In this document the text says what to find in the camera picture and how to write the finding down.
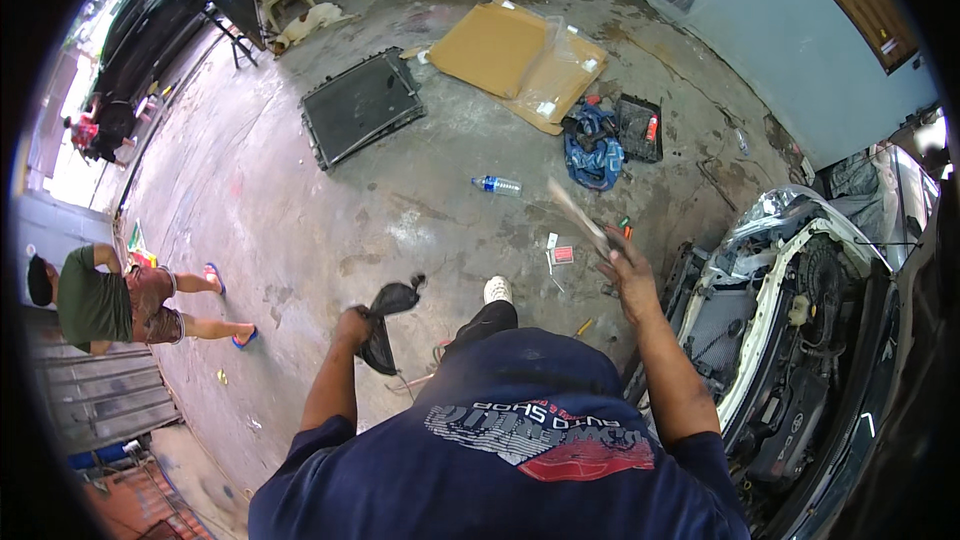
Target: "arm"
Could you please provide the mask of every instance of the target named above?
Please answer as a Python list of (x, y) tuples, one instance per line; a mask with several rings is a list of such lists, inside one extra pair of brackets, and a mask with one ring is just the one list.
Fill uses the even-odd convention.
[(599, 269), (617, 285), (623, 313), (635, 330), (656, 432), (663, 445), (669, 447), (701, 432), (719, 435), (714, 400), (664, 317), (650, 263), (618, 228), (606, 226), (606, 234), (622, 252), (611, 251), (612, 267), (603, 264)]
[(106, 266), (110, 273), (123, 271), (117, 252), (109, 244), (96, 243), (93, 245), (93, 267)]
[(107, 349), (111, 347), (111, 342), (109, 340), (93, 340), (90, 342), (90, 354), (94, 357), (102, 357), (107, 354)]
[(365, 314), (366, 306), (353, 306), (340, 315), (333, 330), (330, 350), (319, 367), (310, 393), (306, 396), (300, 431), (322, 426), (330, 417), (342, 415), (357, 426), (357, 397), (354, 388), (354, 353), (373, 332)]

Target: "car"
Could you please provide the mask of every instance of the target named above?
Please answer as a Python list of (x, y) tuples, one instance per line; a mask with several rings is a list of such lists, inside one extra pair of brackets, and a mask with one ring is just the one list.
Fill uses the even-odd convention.
[(96, 124), (130, 136), (138, 103), (203, 26), (207, 8), (207, 0), (117, 3), (86, 101), (85, 110), (94, 114)]
[[(717, 406), (752, 537), (824, 534), (871, 465), (916, 342), (901, 323), (921, 318), (908, 298), (916, 263), (939, 246), (935, 221), (894, 272), (826, 199), (788, 185), (763, 193), (714, 251), (680, 247), (661, 306)], [(638, 354), (624, 398), (656, 434)]]

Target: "spray can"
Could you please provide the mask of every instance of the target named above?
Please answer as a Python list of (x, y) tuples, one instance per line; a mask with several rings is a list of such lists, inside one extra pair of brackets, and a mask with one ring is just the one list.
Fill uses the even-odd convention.
[(654, 114), (650, 117), (650, 122), (647, 123), (647, 133), (646, 136), (644, 136), (649, 143), (656, 142), (655, 138), (657, 138), (657, 123), (657, 116)]

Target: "person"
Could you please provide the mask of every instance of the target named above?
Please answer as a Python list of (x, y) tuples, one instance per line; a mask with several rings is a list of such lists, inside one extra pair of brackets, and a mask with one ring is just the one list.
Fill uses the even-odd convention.
[[(106, 266), (109, 273), (98, 271), (99, 266)], [(186, 336), (206, 340), (232, 336), (233, 344), (243, 348), (258, 335), (253, 323), (202, 319), (163, 306), (177, 291), (224, 295), (227, 287), (213, 263), (206, 264), (202, 277), (173, 273), (163, 265), (135, 265), (122, 276), (113, 246), (88, 244), (68, 254), (59, 273), (34, 254), (27, 290), (33, 304), (56, 306), (66, 342), (94, 356), (106, 354), (113, 342), (176, 344)]]
[(63, 127), (70, 130), (70, 142), (83, 157), (92, 158), (94, 161), (102, 158), (121, 170), (126, 170), (127, 163), (118, 160), (114, 151), (120, 147), (137, 146), (135, 141), (123, 134), (94, 123), (92, 114), (81, 113), (77, 121), (73, 121), (69, 116), (65, 117)]
[(617, 228), (600, 269), (617, 285), (656, 435), (620, 398), (617, 368), (571, 337), (518, 329), (509, 282), (446, 347), (413, 406), (356, 434), (345, 311), (286, 460), (253, 496), (260, 538), (749, 538), (716, 406), (660, 309), (646, 258)]

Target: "concrete floor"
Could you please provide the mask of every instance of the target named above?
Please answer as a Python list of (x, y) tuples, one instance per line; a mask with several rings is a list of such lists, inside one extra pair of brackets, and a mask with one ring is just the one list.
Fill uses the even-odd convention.
[[(583, 341), (624, 366), (633, 350), (626, 323), (618, 303), (599, 293), (593, 251), (550, 203), (548, 176), (594, 218), (630, 216), (634, 242), (660, 280), (680, 242), (716, 244), (740, 210), (788, 179), (768, 142), (764, 104), (702, 42), (642, 0), (511, 0), (564, 15), (609, 51), (592, 91), (662, 98), (664, 159), (626, 165), (632, 181), (621, 177), (603, 194), (576, 186), (559, 137), (416, 60), (411, 69), (428, 115), (321, 172), (301, 130), (300, 97), (390, 46), (438, 40), (486, 0), (317, 1), (361, 17), (319, 30), (277, 60), (264, 53), (258, 67), (235, 70), (221, 42), (147, 148), (121, 222), (126, 236), (140, 218), (148, 246), (174, 270), (199, 272), (213, 261), (222, 271), (225, 301), (180, 294), (168, 304), (252, 321), (261, 331), (244, 352), (228, 340), (194, 339), (155, 350), (198, 439), (240, 488), (256, 489), (282, 462), (342, 310), (415, 271), (428, 278), (423, 299), (388, 320), (407, 379), (426, 373), (431, 348), (474, 315), (495, 274), (510, 278), (521, 325), (572, 334), (595, 318)], [(749, 158), (731, 140), (731, 124), (747, 131)], [(770, 135), (784, 146), (779, 131)], [(697, 169), (707, 158), (738, 212)], [(521, 181), (522, 198), (473, 188), (470, 178), (482, 174)], [(556, 270), (565, 292), (548, 276), (550, 232), (577, 242), (575, 262)], [(359, 360), (356, 378), (361, 429), (410, 405), (408, 395), (384, 387), (395, 378)]]

